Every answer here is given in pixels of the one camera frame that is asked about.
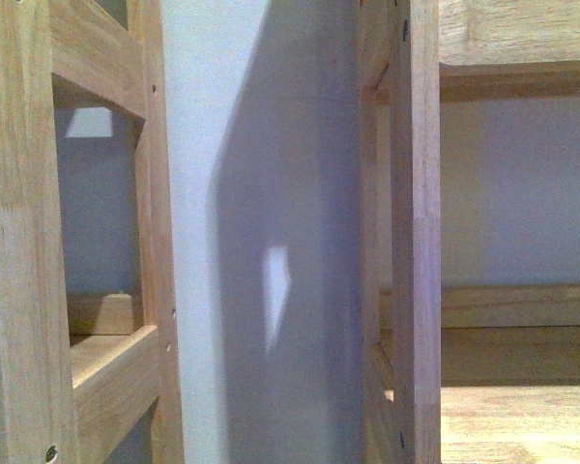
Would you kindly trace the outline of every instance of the wooden rail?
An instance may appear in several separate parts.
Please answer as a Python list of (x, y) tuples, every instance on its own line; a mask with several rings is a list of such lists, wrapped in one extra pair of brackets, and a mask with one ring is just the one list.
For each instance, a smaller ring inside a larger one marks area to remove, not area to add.
[[(392, 326), (391, 290), (380, 295), (381, 329)], [(443, 328), (580, 326), (580, 283), (444, 288)]]
[(58, 104), (103, 102), (145, 119), (140, 42), (93, 0), (50, 0), (49, 7)]
[(160, 394), (159, 333), (75, 338), (73, 391), (81, 464), (104, 462)]

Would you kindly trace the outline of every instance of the wooden frame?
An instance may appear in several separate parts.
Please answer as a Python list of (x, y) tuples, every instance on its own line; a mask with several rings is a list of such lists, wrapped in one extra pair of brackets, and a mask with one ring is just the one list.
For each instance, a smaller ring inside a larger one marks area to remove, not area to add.
[[(160, 5), (128, 9), (0, 0), (0, 464), (103, 462), (150, 408), (153, 462), (184, 458)], [(143, 311), (73, 297), (68, 322), (54, 105), (136, 123)]]
[[(580, 2), (362, 0), (358, 23), (365, 462), (439, 462), (440, 102), (580, 95)], [(391, 109), (393, 289), (381, 308), (375, 105)], [(445, 289), (443, 323), (532, 336), (580, 326), (580, 285)]]

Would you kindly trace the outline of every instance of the wooden plank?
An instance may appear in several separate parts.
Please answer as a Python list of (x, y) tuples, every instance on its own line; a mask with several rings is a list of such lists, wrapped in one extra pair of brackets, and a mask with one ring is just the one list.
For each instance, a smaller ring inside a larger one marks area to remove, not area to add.
[(104, 462), (160, 392), (159, 333), (93, 335), (72, 348), (82, 463)]
[(377, 208), (377, 108), (362, 104), (360, 126), (360, 222), (361, 222), (361, 283), (363, 346), (369, 351), (379, 338), (378, 306), (378, 208)]
[(357, 80), (360, 95), (376, 88), (391, 57), (392, 38), (389, 28), (389, 1), (369, 0), (358, 11)]
[(515, 73), (524, 73), (537, 64), (580, 62), (580, 0), (439, 3), (440, 61), (460, 73), (503, 73), (504, 65), (523, 65)]
[[(443, 329), (442, 337), (443, 386), (580, 385), (580, 327)], [(382, 347), (390, 359), (391, 331)]]
[(0, 1), (0, 463), (77, 462), (46, 0)]
[(87, 95), (146, 117), (142, 45), (94, 0), (49, 0), (53, 73), (61, 106)]
[(440, 96), (438, 1), (390, 10), (391, 207), (397, 462), (440, 447)]
[[(447, 75), (446, 70), (441, 71), (441, 102), (580, 96), (580, 70), (570, 63), (563, 71), (557, 71), (555, 66), (542, 71), (535, 66), (534, 72), (511, 73), (514, 67), (507, 68), (510, 73), (488, 75)], [(381, 100), (387, 98), (383, 92), (378, 96)]]
[(378, 368), (373, 364), (371, 351), (363, 354), (363, 400), (369, 415), (365, 418), (365, 428), (369, 428), (373, 438), (374, 450), (382, 464), (396, 464), (394, 446), (398, 443), (399, 433), (396, 432), (393, 418), (393, 405), (384, 395)]
[[(381, 329), (392, 326), (391, 304), (391, 291), (382, 291)], [(442, 326), (580, 326), (580, 283), (444, 288)]]
[(383, 460), (380, 457), (380, 451), (378, 449), (378, 444), (374, 438), (374, 432), (372, 431), (372, 425), (367, 420), (365, 422), (365, 452), (363, 454), (362, 463), (363, 464), (383, 464)]
[(443, 389), (443, 462), (580, 463), (580, 387)]
[(164, 464), (183, 462), (184, 444), (159, 0), (131, 0), (129, 21), (144, 49), (148, 119), (138, 128), (135, 173), (144, 322), (159, 328), (161, 384), (152, 425), (153, 462)]
[(69, 294), (69, 334), (129, 335), (144, 325), (139, 296)]

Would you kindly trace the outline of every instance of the screw hole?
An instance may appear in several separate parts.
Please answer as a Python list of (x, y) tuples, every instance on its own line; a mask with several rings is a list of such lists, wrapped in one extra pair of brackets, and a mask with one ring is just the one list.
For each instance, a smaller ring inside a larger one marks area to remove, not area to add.
[(406, 42), (406, 39), (408, 39), (408, 30), (409, 30), (408, 19), (404, 19), (404, 30), (402, 31), (402, 40), (404, 42)]
[(53, 462), (56, 459), (57, 455), (58, 455), (58, 450), (56, 449), (55, 445), (52, 445), (51, 447), (49, 447), (49, 449), (45, 453), (45, 462), (47, 462), (47, 463)]

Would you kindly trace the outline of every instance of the wooden board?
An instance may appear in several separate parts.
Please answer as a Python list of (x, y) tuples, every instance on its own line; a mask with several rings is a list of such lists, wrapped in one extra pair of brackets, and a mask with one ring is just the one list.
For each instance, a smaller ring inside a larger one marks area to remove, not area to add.
[(77, 462), (46, 0), (0, 0), (0, 464)]
[(443, 463), (579, 463), (580, 387), (443, 389)]
[[(392, 97), (382, 59), (392, 41), (380, 19), (390, 3), (363, 3), (359, 44), (371, 58), (359, 74), (363, 102)], [(439, 8), (443, 102), (580, 96), (580, 0), (440, 0)]]
[(389, 1), (369, 0), (358, 10), (357, 81), (361, 94), (378, 86), (391, 59)]
[(141, 297), (69, 294), (69, 334), (129, 335), (144, 325)]
[[(392, 326), (391, 290), (380, 292), (381, 329)], [(443, 328), (580, 326), (580, 283), (443, 289)]]
[(92, 335), (73, 341), (72, 370), (81, 463), (104, 462), (160, 392), (159, 333)]
[[(443, 329), (443, 386), (580, 385), (580, 328)], [(391, 332), (382, 346), (394, 351)]]
[(440, 61), (448, 75), (533, 72), (580, 63), (580, 0), (440, 0)]
[(90, 96), (93, 104), (145, 118), (139, 41), (94, 0), (49, 0), (49, 6), (58, 104), (81, 105)]
[(142, 43), (148, 117), (137, 131), (135, 178), (145, 324), (159, 329), (160, 397), (153, 415), (153, 462), (183, 462), (174, 260), (165, 128), (159, 0), (130, 0), (129, 28)]
[(441, 455), (438, 1), (395, 4), (390, 9), (394, 457), (420, 464)]
[(580, 328), (443, 330), (442, 425), (445, 464), (580, 463)]

